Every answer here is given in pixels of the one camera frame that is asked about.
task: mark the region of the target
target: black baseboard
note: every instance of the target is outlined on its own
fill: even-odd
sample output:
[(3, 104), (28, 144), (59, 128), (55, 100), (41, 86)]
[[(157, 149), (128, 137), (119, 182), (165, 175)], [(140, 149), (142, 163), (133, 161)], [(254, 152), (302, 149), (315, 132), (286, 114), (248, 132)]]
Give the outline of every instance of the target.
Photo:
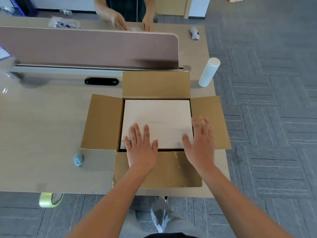
[(204, 20), (205, 17), (188, 17), (188, 19), (200, 19), (200, 20)]
[[(44, 12), (59, 12), (59, 9), (42, 9), (42, 8), (37, 8), (38, 11), (44, 11)], [(91, 13), (91, 14), (96, 14), (94, 11), (78, 11), (78, 10), (70, 10), (72, 13)]]

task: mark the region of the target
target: white gaming controller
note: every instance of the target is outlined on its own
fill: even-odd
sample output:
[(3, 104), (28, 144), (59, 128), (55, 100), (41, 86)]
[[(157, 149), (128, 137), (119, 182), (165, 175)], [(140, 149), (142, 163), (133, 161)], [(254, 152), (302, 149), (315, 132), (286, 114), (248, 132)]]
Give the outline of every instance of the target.
[(198, 32), (198, 30), (197, 30), (196, 27), (191, 27), (191, 28), (189, 29), (189, 31), (190, 31), (191, 34), (192, 34), (192, 39), (194, 39), (194, 40), (199, 40), (199, 32)]

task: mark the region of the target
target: trousers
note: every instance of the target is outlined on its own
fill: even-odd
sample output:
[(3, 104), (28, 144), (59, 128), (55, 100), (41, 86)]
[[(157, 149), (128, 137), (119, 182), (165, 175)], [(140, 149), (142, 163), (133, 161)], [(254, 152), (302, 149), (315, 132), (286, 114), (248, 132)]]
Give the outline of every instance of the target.
[[(163, 197), (157, 197), (151, 208), (152, 221), (159, 233), (182, 232), (188, 236), (207, 238), (207, 235), (195, 227), (191, 222), (172, 211)], [(143, 231), (135, 217), (135, 211), (129, 210), (121, 229), (119, 238), (144, 238), (153, 232)]]

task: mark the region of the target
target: table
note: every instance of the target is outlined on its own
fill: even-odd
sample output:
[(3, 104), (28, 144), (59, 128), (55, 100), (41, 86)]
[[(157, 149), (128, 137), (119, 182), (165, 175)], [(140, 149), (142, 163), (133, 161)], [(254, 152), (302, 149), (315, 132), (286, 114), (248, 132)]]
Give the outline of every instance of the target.
[[(47, 27), (50, 19), (1, 18), (0, 26)], [(112, 29), (103, 20), (80, 20), (83, 29)], [(128, 23), (129, 27), (140, 23)], [(179, 64), (191, 67), (191, 96), (214, 96), (213, 82), (198, 85), (209, 59), (204, 26), (197, 26), (200, 39), (194, 41), (190, 26), (155, 24), (155, 31), (175, 33), (179, 40)], [(6, 71), (13, 59), (0, 62)], [(88, 77), (28, 73), (24, 81), (0, 74), (0, 190), (105, 194), (112, 188), (115, 151), (80, 150), (89, 102), (92, 94), (121, 97), (122, 86), (85, 86)], [(87, 155), (82, 167), (73, 163), (76, 153)], [(229, 177), (225, 150), (216, 150), (215, 164)], [(137, 195), (213, 197), (206, 184), (199, 188), (140, 189)]]

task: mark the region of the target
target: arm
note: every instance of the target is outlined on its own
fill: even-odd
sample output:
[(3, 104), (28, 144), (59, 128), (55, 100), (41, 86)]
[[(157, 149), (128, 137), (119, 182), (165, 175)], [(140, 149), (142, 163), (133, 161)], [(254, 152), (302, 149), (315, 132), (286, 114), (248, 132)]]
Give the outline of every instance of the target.
[(154, 167), (158, 141), (150, 144), (149, 127), (144, 127), (144, 142), (137, 124), (130, 127), (131, 142), (125, 136), (129, 170), (97, 205), (73, 228), (66, 238), (115, 238), (119, 237), (131, 202)]
[(98, 16), (103, 20), (108, 20), (112, 22), (112, 25), (119, 30), (128, 30), (126, 22), (123, 16), (107, 7), (106, 0), (93, 0), (95, 10)]
[(242, 195), (214, 165), (214, 141), (208, 120), (192, 122), (193, 144), (189, 142), (188, 136), (183, 137), (186, 156), (215, 196), (237, 238), (291, 238), (290, 234)]
[(153, 31), (153, 19), (156, 15), (156, 2), (155, 0), (144, 0), (146, 6), (145, 16), (143, 18), (143, 30)]

